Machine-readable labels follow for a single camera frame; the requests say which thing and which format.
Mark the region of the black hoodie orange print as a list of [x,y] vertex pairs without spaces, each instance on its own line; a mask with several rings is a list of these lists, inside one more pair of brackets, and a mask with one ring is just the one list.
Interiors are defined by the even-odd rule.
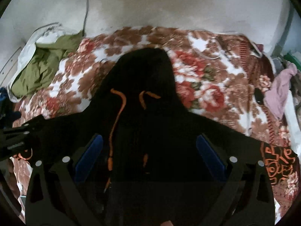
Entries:
[[[198,136],[247,137],[190,113],[166,52],[150,48],[122,56],[83,112],[44,119],[31,165],[63,142],[102,136],[86,182],[100,225],[202,225],[222,186],[196,148]],[[256,141],[264,162],[264,143]]]

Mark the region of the blue folded garment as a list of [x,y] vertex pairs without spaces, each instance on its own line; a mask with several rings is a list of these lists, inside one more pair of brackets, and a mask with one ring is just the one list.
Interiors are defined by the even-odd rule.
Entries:
[[8,97],[8,92],[6,88],[1,87],[0,92],[1,92],[1,99],[0,99],[1,113],[4,113],[10,108],[10,99]]

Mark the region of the olive green garment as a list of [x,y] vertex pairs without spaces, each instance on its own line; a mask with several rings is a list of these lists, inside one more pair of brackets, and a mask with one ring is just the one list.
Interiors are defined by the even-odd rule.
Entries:
[[36,51],[27,67],[17,76],[11,90],[18,98],[34,94],[50,85],[59,64],[68,54],[76,52],[83,38],[82,31],[60,36],[55,43],[36,43]]

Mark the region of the white cloth at bed edge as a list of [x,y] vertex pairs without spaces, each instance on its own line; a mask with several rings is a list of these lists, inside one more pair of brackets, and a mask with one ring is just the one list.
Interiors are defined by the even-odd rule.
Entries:
[[285,117],[287,120],[290,140],[291,140],[291,148],[292,150],[300,155],[300,128],[297,121],[297,116],[295,114],[295,108],[293,104],[293,97],[291,91],[288,91],[288,97],[285,104]]

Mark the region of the black oval remote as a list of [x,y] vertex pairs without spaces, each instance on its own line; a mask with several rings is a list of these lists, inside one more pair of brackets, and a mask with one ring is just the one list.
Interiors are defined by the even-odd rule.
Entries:
[[264,104],[264,94],[261,92],[261,90],[259,88],[255,88],[254,97],[255,97],[257,104],[259,104],[259,105]]

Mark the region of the pink cloth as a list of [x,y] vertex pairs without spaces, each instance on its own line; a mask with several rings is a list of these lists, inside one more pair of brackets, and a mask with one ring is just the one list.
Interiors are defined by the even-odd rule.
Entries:
[[288,61],[287,67],[275,77],[271,88],[264,94],[264,105],[278,120],[283,118],[290,80],[293,76],[296,76],[296,74],[296,65]]

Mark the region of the white sheet under green garment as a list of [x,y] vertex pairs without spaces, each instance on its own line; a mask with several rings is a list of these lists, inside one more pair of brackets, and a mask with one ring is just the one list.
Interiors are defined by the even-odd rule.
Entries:
[[21,100],[13,94],[11,87],[17,76],[27,67],[30,60],[33,58],[33,55],[36,51],[36,43],[51,44],[55,43],[60,36],[72,35],[76,33],[76,30],[64,27],[63,24],[58,22],[39,27],[33,32],[18,56],[17,70],[15,74],[6,85],[8,96],[11,102],[18,103]]

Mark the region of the floral brown red blanket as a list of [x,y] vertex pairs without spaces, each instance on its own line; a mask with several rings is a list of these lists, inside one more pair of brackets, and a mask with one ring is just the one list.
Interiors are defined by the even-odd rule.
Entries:
[[145,47],[167,51],[176,90],[190,112],[264,142],[275,221],[280,221],[300,190],[300,155],[291,148],[285,114],[278,120],[255,100],[255,88],[268,91],[276,69],[263,46],[242,34],[145,26],[85,38],[76,52],[61,60],[47,88],[16,104],[21,118],[14,126],[37,115],[51,118],[83,111],[116,61]]

